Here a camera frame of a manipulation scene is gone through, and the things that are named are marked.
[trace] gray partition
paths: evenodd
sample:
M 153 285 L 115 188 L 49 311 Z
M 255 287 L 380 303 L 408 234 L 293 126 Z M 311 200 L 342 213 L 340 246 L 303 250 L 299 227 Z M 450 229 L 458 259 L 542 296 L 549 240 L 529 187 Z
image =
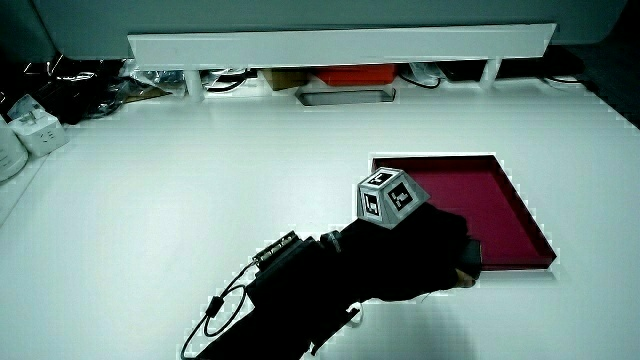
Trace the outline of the gray partition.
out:
M 132 57 L 127 35 L 147 33 L 556 23 L 552 44 L 587 44 L 606 37 L 625 3 L 626 0 L 34 0 L 56 48 L 72 59 Z
M 0 57 L 16 63 L 46 62 L 55 48 L 30 0 L 0 3 Z

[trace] maroon tray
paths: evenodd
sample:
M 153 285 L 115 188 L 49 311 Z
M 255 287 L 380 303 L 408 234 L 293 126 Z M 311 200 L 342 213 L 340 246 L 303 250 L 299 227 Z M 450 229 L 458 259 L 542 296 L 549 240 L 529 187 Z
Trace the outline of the maroon tray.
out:
M 428 203 L 464 216 L 482 244 L 482 270 L 547 269 L 556 258 L 493 155 L 377 158 L 372 167 L 406 171 Z

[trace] black cord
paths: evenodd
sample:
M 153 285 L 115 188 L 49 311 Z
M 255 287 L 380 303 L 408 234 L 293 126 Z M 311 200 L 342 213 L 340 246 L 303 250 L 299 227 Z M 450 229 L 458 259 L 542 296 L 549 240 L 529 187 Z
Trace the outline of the black cord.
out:
M 213 87 L 207 88 L 207 91 L 209 91 L 209 92 L 225 92 L 225 91 L 233 90 L 233 89 L 237 88 L 238 86 L 242 85 L 245 81 L 247 81 L 247 79 L 240 80 L 240 81 L 238 81 L 238 82 L 236 82 L 234 84 L 231 84 L 231 85 L 229 85 L 227 87 L 223 87 L 223 88 L 213 88 Z
M 191 339 L 193 338 L 193 336 L 196 334 L 196 331 L 198 331 L 198 329 L 200 328 L 200 326 L 202 326 L 202 323 L 206 321 L 205 324 L 205 328 L 204 328 L 204 334 L 207 337 L 214 337 L 218 334 L 220 334 L 222 331 L 224 331 L 224 329 L 227 328 L 227 326 L 229 326 L 229 324 L 231 324 L 231 322 L 233 321 L 233 319 L 235 319 L 236 315 L 238 315 L 238 312 L 240 311 L 240 309 L 242 308 L 242 304 L 244 304 L 244 299 L 247 295 L 247 291 L 246 291 L 246 286 L 245 285 L 236 285 L 233 286 L 232 285 L 240 278 L 242 277 L 242 275 L 244 275 L 244 273 L 253 265 L 255 265 L 256 262 L 253 261 L 251 263 L 249 263 L 249 265 L 245 266 L 244 269 L 242 269 L 242 271 L 240 271 L 240 273 L 238 274 L 238 276 L 236 276 L 233 280 L 231 280 L 231 282 L 229 283 L 229 285 L 227 285 L 227 287 L 222 291 L 222 294 L 220 294 L 220 296 L 214 296 L 213 299 L 211 299 L 211 302 L 209 303 L 209 308 L 207 309 L 207 311 L 205 312 L 205 315 L 202 317 L 202 320 L 200 320 L 200 322 L 198 323 L 198 325 L 196 325 L 196 327 L 193 329 L 193 331 L 191 332 L 191 335 L 189 335 L 189 338 L 187 339 L 187 341 L 185 341 L 184 345 L 182 346 L 182 351 L 180 351 L 180 359 L 182 360 L 193 360 L 196 358 L 188 358 L 186 356 L 184 356 L 184 352 L 187 350 L 187 345 L 189 345 L 189 342 L 191 342 Z M 207 331 L 207 327 L 209 327 L 209 320 L 213 319 L 218 311 L 220 310 L 220 307 L 222 307 L 222 304 L 224 303 L 224 301 L 222 301 L 227 295 L 229 295 L 231 292 L 237 290 L 237 289 L 242 289 L 242 298 L 240 299 L 240 304 L 238 305 L 238 308 L 236 309 L 236 311 L 233 312 L 233 315 L 231 315 L 231 318 L 229 318 L 229 320 L 227 320 L 227 322 L 220 328 L 218 329 L 216 332 L 209 334 L 209 332 Z
M 238 315 L 238 312 L 240 311 L 240 309 L 242 308 L 242 304 L 244 304 L 244 299 L 247 296 L 247 289 L 244 285 L 236 285 L 234 287 L 232 287 L 231 289 L 229 289 L 229 291 L 226 294 L 223 294 L 222 297 L 224 298 L 226 295 L 230 294 L 231 292 L 233 292 L 234 290 L 237 289 L 242 289 L 242 298 L 240 299 L 240 303 L 238 304 L 238 308 L 236 309 L 236 311 L 233 312 L 233 315 L 231 315 L 231 317 L 229 318 L 229 320 L 227 320 L 227 322 L 217 331 L 215 331 L 214 333 L 209 333 L 207 331 L 207 329 L 209 328 L 209 320 L 213 319 L 210 316 L 206 316 L 207 321 L 204 324 L 204 334 L 207 337 L 214 337 L 218 334 L 220 334 L 221 332 L 224 331 L 224 329 L 227 328 L 227 326 L 229 326 L 229 324 L 231 324 L 231 322 L 233 321 L 233 319 L 235 319 L 236 315 Z
M 561 83 L 565 83 L 565 84 L 580 84 L 582 83 L 582 81 L 580 80 L 562 80 L 562 79 L 558 79 L 555 78 L 553 76 L 545 76 L 545 78 L 551 80 L 551 81 L 557 81 L 557 82 L 561 82 Z
M 413 80 L 411 80 L 411 79 L 407 79 L 407 78 L 406 78 L 406 77 L 404 77 L 402 74 L 399 74 L 398 76 L 400 76 L 400 78 L 401 78 L 402 80 L 406 81 L 406 82 L 410 82 L 410 83 L 412 83 L 413 85 L 420 86 L 421 88 L 425 88 L 425 89 L 435 89 L 435 88 L 437 88 L 438 86 L 440 86 L 440 78 L 438 78 L 438 82 L 437 82 L 435 85 L 433 85 L 433 86 L 429 86 L 429 85 L 425 85 L 425 84 L 420 84 L 419 82 L 417 82 L 417 81 L 413 81 Z

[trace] white table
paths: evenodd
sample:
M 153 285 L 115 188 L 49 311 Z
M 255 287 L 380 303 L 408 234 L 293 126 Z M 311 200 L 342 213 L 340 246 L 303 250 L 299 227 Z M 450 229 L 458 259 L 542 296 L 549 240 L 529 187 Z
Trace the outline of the white table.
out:
M 505 162 L 555 280 L 484 273 L 422 303 L 365 303 L 317 358 L 636 359 L 638 130 L 578 85 L 395 86 L 393 103 L 329 107 L 164 97 L 68 128 L 0 228 L 0 357 L 176 359 L 257 249 L 355 219 L 371 153 L 441 151 Z

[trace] white power adapter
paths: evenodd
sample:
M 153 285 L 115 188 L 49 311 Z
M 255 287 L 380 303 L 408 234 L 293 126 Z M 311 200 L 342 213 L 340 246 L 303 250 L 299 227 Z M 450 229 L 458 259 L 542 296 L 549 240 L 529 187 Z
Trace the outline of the white power adapter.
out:
M 29 155 L 20 144 L 13 131 L 0 115 L 0 181 L 4 181 L 20 171 L 27 163 Z
M 9 123 L 24 146 L 34 156 L 43 156 L 66 144 L 64 128 L 58 118 L 42 108 L 34 109 Z

